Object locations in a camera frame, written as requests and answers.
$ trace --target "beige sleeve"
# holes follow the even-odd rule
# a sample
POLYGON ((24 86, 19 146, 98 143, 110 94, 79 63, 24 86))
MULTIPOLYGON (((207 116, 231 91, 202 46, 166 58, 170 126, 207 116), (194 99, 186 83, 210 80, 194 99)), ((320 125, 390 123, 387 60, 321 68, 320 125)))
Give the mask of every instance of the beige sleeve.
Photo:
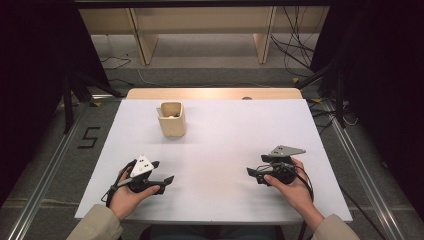
POLYGON ((116 240, 121 236, 122 231, 121 223, 112 210, 96 204, 78 223, 67 239, 116 240))
POLYGON ((359 239, 356 233, 337 215, 331 215, 324 219, 315 230, 313 240, 325 240, 325 239, 343 239, 353 240, 359 239))

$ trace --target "gray floor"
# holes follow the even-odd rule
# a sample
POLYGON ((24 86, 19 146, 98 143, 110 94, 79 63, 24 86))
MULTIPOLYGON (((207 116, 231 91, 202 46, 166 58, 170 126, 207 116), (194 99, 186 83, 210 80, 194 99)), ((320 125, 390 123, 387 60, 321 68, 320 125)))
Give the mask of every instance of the gray floor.
MULTIPOLYGON (((100 58, 128 58, 130 63, 119 66, 126 60, 110 59, 103 62, 106 73, 114 89, 126 92, 133 87, 292 87, 293 78, 299 77, 287 71, 287 66, 300 75, 310 72, 290 61, 284 64, 284 56, 271 44, 268 61, 261 65, 256 58, 253 39, 249 35, 164 35, 160 37, 151 65, 141 66, 138 60, 134 40, 128 36, 93 36, 100 58)), ((316 36, 309 42, 314 47, 316 36)), ((304 98, 317 97, 316 86, 302 91, 304 98)), ((102 94, 91 89, 93 94, 102 94)), ((70 141, 69 148, 54 174, 42 201, 30 221, 24 239, 64 239, 78 223, 74 213, 88 184, 91 173, 101 153, 108 131, 120 102, 115 99, 95 100, 99 103, 90 106, 75 106, 76 113, 83 113, 70 141), (81 149, 91 141, 83 140, 88 127, 90 136, 98 140, 94 148, 81 149)), ((322 104, 313 106, 312 114, 323 109, 322 104)), ((348 122, 355 122, 354 114, 346 116, 348 122)), ((358 175, 352 168, 348 154, 339 140, 337 132, 330 125, 329 117, 315 118, 317 130, 322 131, 321 138, 335 175, 343 188, 354 198, 372 221, 384 232, 384 227, 368 198, 358 175)), ((49 165, 60 141, 64 138, 64 110, 58 106, 52 116, 49 131, 46 132, 34 159, 28 164, 22 177, 16 183, 13 192, 0 210, 0 239, 7 239, 20 213, 28 203, 43 173, 49 165)), ((395 216, 399 229, 405 239, 422 239, 424 224, 393 179, 390 171, 381 165, 382 159, 373 143, 360 124, 347 125, 346 132, 354 143, 367 170, 378 187, 390 211, 395 216)), ((361 239, 379 239, 376 231, 359 212, 358 208, 346 198, 354 221, 350 226, 361 239)), ((124 222, 123 239, 138 239, 146 226, 133 221, 124 222)), ((297 239, 299 225, 283 226, 286 239, 297 239)))

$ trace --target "handheld controller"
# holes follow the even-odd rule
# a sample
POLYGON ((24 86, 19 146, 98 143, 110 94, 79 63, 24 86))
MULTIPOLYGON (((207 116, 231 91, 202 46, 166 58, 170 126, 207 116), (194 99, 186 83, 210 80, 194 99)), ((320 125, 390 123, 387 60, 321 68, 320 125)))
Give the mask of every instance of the handheld controller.
POLYGON ((277 146, 270 154, 261 155, 262 161, 269 165, 260 166, 256 170, 247 168, 249 176, 256 178, 258 184, 271 186, 265 179, 265 175, 271 175, 284 184, 290 184, 296 179, 295 164, 291 155, 305 153, 303 149, 297 149, 287 146, 277 146))
POLYGON ((158 185, 160 186, 160 189, 155 193, 155 195, 163 194, 166 186, 171 184, 174 180, 174 176, 171 176, 162 182, 149 181, 149 176, 152 174, 152 170, 159 167, 159 162, 150 162, 143 154, 141 154, 138 159, 132 161, 129 165, 132 166, 132 169, 128 172, 128 178, 131 178, 132 181, 128 183, 128 188, 135 193, 142 192, 151 186, 158 185))

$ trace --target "person's right hand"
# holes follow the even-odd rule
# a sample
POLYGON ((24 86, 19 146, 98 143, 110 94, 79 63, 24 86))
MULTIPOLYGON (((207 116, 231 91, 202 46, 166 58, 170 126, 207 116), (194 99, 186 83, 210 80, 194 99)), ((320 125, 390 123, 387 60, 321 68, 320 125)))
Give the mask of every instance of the person's right hand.
MULTIPOLYGON (((297 167, 305 169, 301 161, 294 158, 292 158, 292 160, 297 167)), ((303 178, 303 180, 308 182, 305 172, 301 169, 298 169, 297 174, 303 178)), ((312 231, 315 231, 318 225, 324 220, 324 217, 315 208, 305 184, 298 178, 287 185, 270 175, 265 175, 264 178, 269 184, 281 192, 281 194, 287 199, 290 206, 292 206, 303 217, 303 219, 305 219, 309 228, 311 228, 312 231)))
MULTIPOLYGON (((294 158, 292 158, 292 160, 297 167, 305 169, 301 161, 294 158)), ((297 174, 306 182, 308 181, 306 174, 301 169, 297 170, 297 174)), ((308 188, 297 177, 291 184, 287 185, 270 175, 266 175, 265 180, 272 186, 276 187, 294 209, 297 210, 300 206, 313 204, 308 188)))

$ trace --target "hand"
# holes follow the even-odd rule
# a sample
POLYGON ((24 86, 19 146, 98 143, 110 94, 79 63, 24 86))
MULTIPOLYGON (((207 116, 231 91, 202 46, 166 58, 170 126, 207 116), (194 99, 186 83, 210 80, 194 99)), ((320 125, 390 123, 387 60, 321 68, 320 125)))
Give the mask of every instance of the hand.
MULTIPOLYGON (((127 169, 123 169, 124 173, 119 182, 127 178, 127 169)), ((159 190, 159 186, 152 186, 140 193, 134 193, 128 186, 123 186, 116 190, 110 202, 109 208, 115 213, 120 221, 128 217, 134 212, 137 205, 147 197, 155 194, 159 190)))
MULTIPOLYGON (((301 161, 294 158, 292 158, 292 160, 297 167, 305 169, 301 161)), ((301 169, 297 171, 297 174, 306 182, 308 181, 306 174, 301 169)), ((308 188, 302 181, 300 181, 300 179, 295 178, 291 184, 287 185, 270 175, 266 175, 265 180, 272 186, 276 187, 294 209, 297 210, 299 207, 305 205, 313 205, 308 188)))
MULTIPOLYGON (((294 158, 292 158, 292 160, 297 167, 305 169, 301 161, 294 158)), ((297 171, 297 174, 306 182, 308 181, 305 172, 301 169, 297 171)), ((305 219, 309 228, 311 228, 312 231, 315 231, 322 220, 324 220, 324 217, 315 208, 305 184, 298 178, 287 185, 270 175, 265 175, 264 178, 269 184, 281 192, 281 194, 287 199, 290 206, 292 206, 305 219)))

